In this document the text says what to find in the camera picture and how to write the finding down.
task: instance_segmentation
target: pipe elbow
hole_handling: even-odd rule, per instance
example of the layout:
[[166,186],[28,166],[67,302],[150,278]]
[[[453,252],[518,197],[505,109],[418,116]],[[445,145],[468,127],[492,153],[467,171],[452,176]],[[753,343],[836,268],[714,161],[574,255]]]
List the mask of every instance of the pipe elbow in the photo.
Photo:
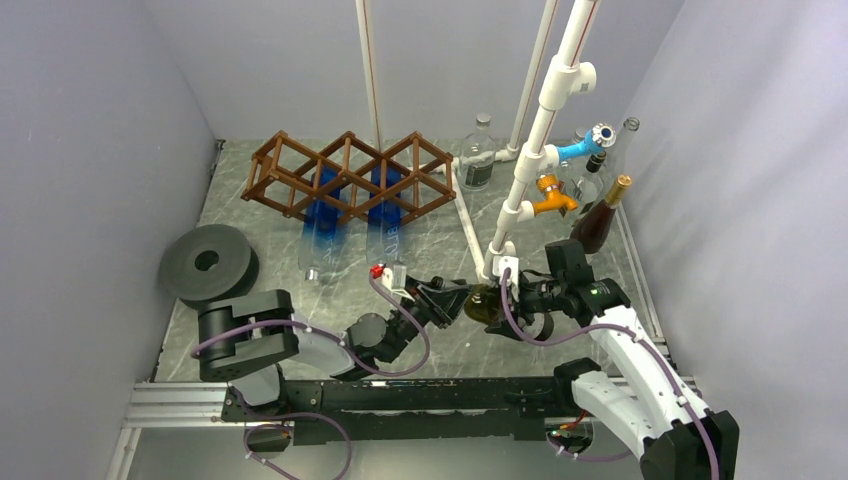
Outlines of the pipe elbow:
[[615,129],[609,124],[599,123],[586,132],[586,137],[580,143],[567,147],[557,147],[560,163],[574,157],[601,153],[615,144]]
[[542,212],[550,212],[551,210],[574,210],[577,208],[577,202],[568,195],[563,194],[559,190],[559,180],[556,175],[542,175],[536,180],[536,187],[545,196],[541,202],[533,203],[533,213],[538,215]]

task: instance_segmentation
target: white pvc pipe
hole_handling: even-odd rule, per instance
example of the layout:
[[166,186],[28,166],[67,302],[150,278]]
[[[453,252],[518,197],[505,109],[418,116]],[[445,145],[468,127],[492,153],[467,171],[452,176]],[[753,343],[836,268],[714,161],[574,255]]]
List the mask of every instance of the white pvc pipe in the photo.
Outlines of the white pvc pipe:
[[576,67],[580,63],[580,54],[586,46],[586,37],[595,21],[595,11],[601,0],[575,0],[565,26],[562,42],[559,44],[557,55],[563,57],[563,63]]
[[[530,137],[524,144],[515,166],[515,180],[498,215],[495,235],[489,244],[489,248],[486,249],[483,273],[487,277],[491,278],[492,276],[494,256],[504,251],[506,235],[512,226],[517,223],[519,206],[524,200],[528,185],[533,179],[529,172],[535,174],[544,160],[545,141],[556,119],[556,110],[561,109],[565,104],[567,96],[572,93],[575,76],[580,75],[580,69],[577,68],[580,63],[580,53],[583,51],[583,46],[595,18],[595,11],[600,3],[601,0],[575,0],[574,6],[571,8],[571,15],[562,36],[562,43],[560,43],[559,51],[551,61],[551,67],[548,69],[545,83],[542,86],[540,106],[530,129]],[[555,107],[551,107],[556,108],[556,110],[549,110],[542,106],[546,104],[542,102],[543,96],[550,103],[554,103],[551,99],[559,100]]]
[[451,177],[453,180],[453,191],[456,192],[456,198],[453,204],[456,206],[456,213],[459,214],[459,221],[462,223],[462,231],[465,232],[465,239],[468,241],[468,248],[471,250],[471,259],[474,261],[474,271],[478,278],[483,272],[483,251],[480,250],[480,242],[477,240],[477,232],[474,231],[474,224],[471,223],[471,215],[468,213],[468,207],[465,205],[465,197],[462,196],[462,188],[456,180],[456,173],[451,169]]
[[558,3],[559,0],[547,0],[545,2],[545,9],[542,11],[542,21],[539,23],[539,31],[536,33],[536,44],[533,45],[530,66],[527,68],[527,78],[524,80],[524,90],[521,91],[521,100],[518,102],[518,114],[515,117],[512,135],[509,137],[509,144],[506,148],[507,152],[511,153],[510,159],[518,156],[518,142],[521,137],[521,130],[524,128],[524,120],[527,118],[527,111],[530,107],[530,96],[533,94],[536,79],[539,77],[542,56],[545,54],[545,46],[548,43],[548,36],[551,34]]
[[377,73],[374,65],[374,18],[368,0],[356,0],[356,17],[359,20],[359,44],[362,48],[362,65],[365,68],[365,88],[368,91],[368,107],[371,114],[371,131],[374,148],[383,151],[383,136],[380,130],[379,104],[377,102]]

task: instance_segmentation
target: brown wine bottle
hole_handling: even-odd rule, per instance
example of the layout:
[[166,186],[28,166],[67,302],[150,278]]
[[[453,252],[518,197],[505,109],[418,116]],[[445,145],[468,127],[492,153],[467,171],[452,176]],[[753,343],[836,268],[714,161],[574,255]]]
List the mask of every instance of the brown wine bottle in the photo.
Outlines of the brown wine bottle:
[[621,203],[621,198],[630,188],[631,183],[629,176],[619,175],[604,200],[595,203],[595,206],[574,225],[571,238],[583,244],[583,250],[587,255],[598,253],[607,241],[607,235],[615,217],[615,209]]

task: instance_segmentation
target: orange pipe fitting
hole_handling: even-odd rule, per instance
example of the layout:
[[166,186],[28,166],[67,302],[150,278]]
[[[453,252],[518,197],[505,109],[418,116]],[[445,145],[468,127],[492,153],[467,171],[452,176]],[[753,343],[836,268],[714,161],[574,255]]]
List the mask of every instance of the orange pipe fitting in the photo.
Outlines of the orange pipe fitting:
[[545,196],[541,202],[533,203],[533,214],[538,215],[542,212],[550,212],[551,210],[560,210],[565,207],[566,210],[574,210],[577,208],[577,202],[568,195],[563,194],[559,190],[559,180],[556,175],[547,173],[536,180],[536,187]]

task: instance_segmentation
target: red cap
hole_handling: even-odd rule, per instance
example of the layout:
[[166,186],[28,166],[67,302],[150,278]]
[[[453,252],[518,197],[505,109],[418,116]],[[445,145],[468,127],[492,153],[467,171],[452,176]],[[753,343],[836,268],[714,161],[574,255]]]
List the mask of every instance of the red cap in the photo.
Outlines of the red cap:
[[385,265],[378,263],[371,267],[371,278],[380,278],[383,276],[383,270],[386,268]]

